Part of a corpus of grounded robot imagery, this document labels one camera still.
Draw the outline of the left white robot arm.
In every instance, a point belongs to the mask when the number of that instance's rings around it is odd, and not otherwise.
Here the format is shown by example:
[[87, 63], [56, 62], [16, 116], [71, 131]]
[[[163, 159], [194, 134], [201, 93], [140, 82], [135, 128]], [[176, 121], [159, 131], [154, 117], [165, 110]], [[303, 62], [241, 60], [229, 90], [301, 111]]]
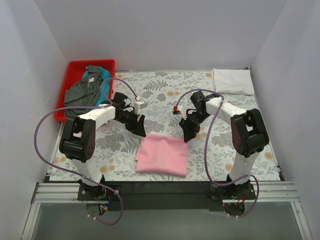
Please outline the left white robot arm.
[[106, 197], [108, 190], [102, 184], [105, 180], [91, 159], [96, 148], [96, 131], [111, 120], [124, 124], [132, 134], [146, 137], [145, 116], [140, 114], [146, 106], [144, 101], [126, 105], [128, 97], [116, 92], [112, 100], [104, 100], [98, 107], [76, 117], [67, 117], [62, 131], [59, 151], [75, 165], [82, 175], [78, 183], [85, 193], [95, 200]]

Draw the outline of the pink t shirt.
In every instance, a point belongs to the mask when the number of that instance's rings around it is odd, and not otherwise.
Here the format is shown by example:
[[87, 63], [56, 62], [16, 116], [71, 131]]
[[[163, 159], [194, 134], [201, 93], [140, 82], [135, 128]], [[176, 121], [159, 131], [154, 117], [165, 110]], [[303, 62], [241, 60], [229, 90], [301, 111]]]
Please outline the pink t shirt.
[[187, 176], [188, 144], [182, 138], [148, 133], [136, 152], [138, 173]]

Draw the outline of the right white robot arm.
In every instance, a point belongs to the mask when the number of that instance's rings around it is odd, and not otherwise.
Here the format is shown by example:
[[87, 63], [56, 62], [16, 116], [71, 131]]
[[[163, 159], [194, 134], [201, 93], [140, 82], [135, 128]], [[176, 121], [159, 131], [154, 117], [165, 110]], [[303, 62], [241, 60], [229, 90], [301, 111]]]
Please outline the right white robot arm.
[[227, 103], [221, 94], [212, 90], [208, 95], [204, 92], [205, 89], [191, 90], [190, 100], [194, 108], [184, 110], [176, 103], [172, 113], [181, 116], [179, 126], [186, 143], [196, 137], [200, 125], [209, 116], [231, 127], [231, 141], [236, 151], [232, 169], [224, 183], [218, 183], [209, 176], [211, 185], [207, 194], [213, 199], [244, 197], [246, 191], [253, 189], [250, 179], [254, 162], [270, 142], [261, 112], [256, 108], [246, 110]]

